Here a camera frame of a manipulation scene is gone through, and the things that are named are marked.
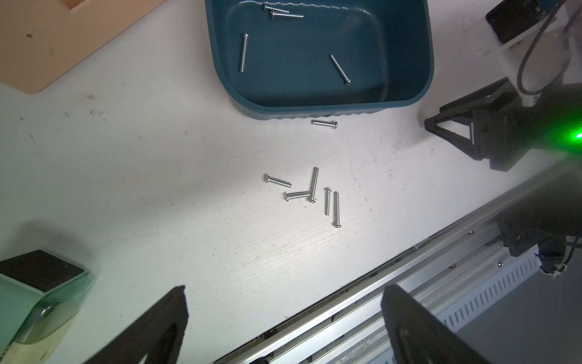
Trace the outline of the aluminium front rail frame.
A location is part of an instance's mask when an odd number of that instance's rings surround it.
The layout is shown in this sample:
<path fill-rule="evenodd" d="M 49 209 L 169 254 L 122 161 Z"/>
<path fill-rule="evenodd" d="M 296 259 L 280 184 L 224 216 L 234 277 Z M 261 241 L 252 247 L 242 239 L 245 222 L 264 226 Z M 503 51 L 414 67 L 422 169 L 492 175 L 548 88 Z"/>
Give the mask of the aluminium front rail frame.
<path fill-rule="evenodd" d="M 444 362 L 458 331 L 581 246 L 581 173 L 554 171 L 284 321 L 223 363 Z"/>

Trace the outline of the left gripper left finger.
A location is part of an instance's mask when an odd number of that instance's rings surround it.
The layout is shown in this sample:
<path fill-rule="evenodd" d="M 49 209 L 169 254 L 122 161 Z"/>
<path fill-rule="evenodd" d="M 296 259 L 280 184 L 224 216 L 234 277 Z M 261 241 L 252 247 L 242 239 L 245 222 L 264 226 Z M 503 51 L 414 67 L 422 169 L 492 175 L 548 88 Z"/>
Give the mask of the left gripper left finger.
<path fill-rule="evenodd" d="M 188 323 L 185 287 L 177 286 L 88 363 L 176 363 Z"/>

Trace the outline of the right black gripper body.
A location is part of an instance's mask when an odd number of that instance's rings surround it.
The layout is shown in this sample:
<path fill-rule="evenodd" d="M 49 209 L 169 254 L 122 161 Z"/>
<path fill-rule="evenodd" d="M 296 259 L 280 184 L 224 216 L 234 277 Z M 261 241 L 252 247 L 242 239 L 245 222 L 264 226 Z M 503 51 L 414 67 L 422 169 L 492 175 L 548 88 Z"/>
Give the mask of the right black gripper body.
<path fill-rule="evenodd" d="M 581 85 L 558 86 L 534 106 L 506 106 L 479 126 L 478 151 L 495 171 L 509 171 L 528 151 L 581 156 Z"/>

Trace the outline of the silver screw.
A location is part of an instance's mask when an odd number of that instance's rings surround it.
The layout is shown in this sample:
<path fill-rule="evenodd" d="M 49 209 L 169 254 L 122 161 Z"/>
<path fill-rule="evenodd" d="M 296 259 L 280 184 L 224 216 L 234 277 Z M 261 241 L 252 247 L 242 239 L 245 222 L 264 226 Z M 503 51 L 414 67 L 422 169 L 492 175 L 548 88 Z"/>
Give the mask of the silver screw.
<path fill-rule="evenodd" d="M 336 121 L 319 121 L 319 120 L 311 120 L 313 125 L 324 126 L 324 127 L 332 127 L 333 129 L 338 128 L 338 123 Z"/>
<path fill-rule="evenodd" d="M 337 71 L 339 72 L 339 74 L 341 75 L 345 85 L 350 85 L 352 83 L 351 78 L 347 75 L 347 73 L 341 67 L 338 60 L 336 60 L 335 56 L 333 54 L 329 54 L 329 58 L 330 58 L 331 62 L 333 63 L 333 65 L 335 66 L 335 68 L 337 69 Z"/>
<path fill-rule="evenodd" d="M 241 52 L 240 52 L 240 60 L 239 60 L 239 73 L 243 74 L 246 68 L 246 56 L 247 56 L 247 48 L 249 42 L 249 35 L 248 33 L 244 33 L 242 35 L 242 45 L 241 45 Z"/>
<path fill-rule="evenodd" d="M 330 216 L 330 204 L 331 204 L 331 189 L 329 187 L 326 187 L 324 189 L 325 192 L 325 205 L 324 205 L 324 214 L 326 216 Z"/>
<path fill-rule="evenodd" d="M 340 222 L 340 194 L 338 191 L 333 192 L 333 226 L 335 228 L 341 228 Z"/>
<path fill-rule="evenodd" d="M 282 13 L 282 12 L 271 12 L 271 18 L 284 18 L 284 19 L 303 19 L 303 15 L 295 15 L 290 13 Z"/>
<path fill-rule="evenodd" d="M 296 199 L 301 199 L 301 198 L 308 198 L 310 196 L 311 196 L 311 193 L 309 191 L 300 191 L 300 192 L 292 192 L 292 193 L 283 194 L 283 197 L 285 198 L 286 201 L 296 200 Z"/>
<path fill-rule="evenodd" d="M 266 12 L 277 12 L 277 13 L 282 13 L 282 14 L 289 14 L 288 10 L 276 8 L 274 6 L 268 5 L 267 3 L 263 4 L 263 10 Z"/>
<path fill-rule="evenodd" d="M 309 189 L 309 203 L 315 203 L 315 201 L 316 201 L 315 192 L 316 192 L 316 187 L 317 187 L 317 183 L 318 183 L 318 175 L 319 175 L 319 168 L 314 167 L 313 173 L 312 173 L 312 180 L 311 180 L 311 184 L 310 184 L 310 189 Z"/>
<path fill-rule="evenodd" d="M 266 183 L 275 184 L 275 185 L 282 186 L 285 188 L 291 188 L 293 186 L 290 182 L 282 180 L 282 179 L 277 178 L 277 177 L 272 177 L 269 174 L 265 174 L 264 180 Z"/>

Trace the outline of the teal plastic storage box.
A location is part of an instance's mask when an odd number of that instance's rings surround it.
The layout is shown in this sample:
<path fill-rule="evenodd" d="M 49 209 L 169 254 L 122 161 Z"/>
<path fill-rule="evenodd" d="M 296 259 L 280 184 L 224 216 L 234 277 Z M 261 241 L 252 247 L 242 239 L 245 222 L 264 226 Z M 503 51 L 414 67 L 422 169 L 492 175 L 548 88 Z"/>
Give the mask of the teal plastic storage box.
<path fill-rule="evenodd" d="M 264 3 L 304 18 L 273 19 Z M 251 118 L 406 107 L 424 97 L 433 79 L 426 1 L 207 1 L 206 16 L 217 76 L 233 104 Z M 244 33 L 249 42 L 241 74 Z"/>

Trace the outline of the green tape dispenser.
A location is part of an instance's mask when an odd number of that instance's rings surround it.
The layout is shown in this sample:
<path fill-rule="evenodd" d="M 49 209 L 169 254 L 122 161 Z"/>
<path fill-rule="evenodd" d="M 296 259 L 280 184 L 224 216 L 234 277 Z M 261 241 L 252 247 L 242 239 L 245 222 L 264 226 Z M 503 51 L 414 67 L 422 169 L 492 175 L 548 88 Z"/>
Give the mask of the green tape dispenser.
<path fill-rule="evenodd" d="M 1 261 L 1 362 L 46 362 L 94 281 L 86 269 L 43 250 Z"/>

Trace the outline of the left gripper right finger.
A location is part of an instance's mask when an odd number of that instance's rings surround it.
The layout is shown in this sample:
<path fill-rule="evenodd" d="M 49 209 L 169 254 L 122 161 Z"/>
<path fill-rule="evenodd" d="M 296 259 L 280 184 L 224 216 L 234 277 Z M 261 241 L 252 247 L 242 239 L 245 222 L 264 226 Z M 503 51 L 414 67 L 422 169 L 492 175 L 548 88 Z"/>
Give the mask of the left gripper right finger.
<path fill-rule="evenodd" d="M 398 363 L 488 363 L 399 285 L 387 285 L 383 321 Z"/>

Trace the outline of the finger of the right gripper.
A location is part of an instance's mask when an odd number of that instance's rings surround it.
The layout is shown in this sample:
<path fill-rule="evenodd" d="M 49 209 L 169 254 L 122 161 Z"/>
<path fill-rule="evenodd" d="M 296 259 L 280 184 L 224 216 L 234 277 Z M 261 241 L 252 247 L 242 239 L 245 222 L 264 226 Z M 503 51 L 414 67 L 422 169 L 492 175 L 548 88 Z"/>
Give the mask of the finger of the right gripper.
<path fill-rule="evenodd" d="M 441 112 L 424 121 L 424 128 L 445 140 L 475 161 L 482 161 L 480 137 L 475 131 L 477 117 L 473 111 Z"/>
<path fill-rule="evenodd" d="M 515 103 L 518 92 L 507 77 L 497 80 L 477 91 L 440 107 L 440 113 L 453 109 L 488 109 L 491 112 L 502 111 Z"/>

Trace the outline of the peach plastic file organizer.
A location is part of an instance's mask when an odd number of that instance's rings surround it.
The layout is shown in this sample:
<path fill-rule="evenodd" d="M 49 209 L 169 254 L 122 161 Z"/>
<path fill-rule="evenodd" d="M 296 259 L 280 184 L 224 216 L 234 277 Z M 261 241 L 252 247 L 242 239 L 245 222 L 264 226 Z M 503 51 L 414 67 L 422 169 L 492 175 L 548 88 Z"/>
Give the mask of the peach plastic file organizer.
<path fill-rule="evenodd" d="M 33 95 L 159 7 L 160 1 L 3 1 L 1 82 Z"/>

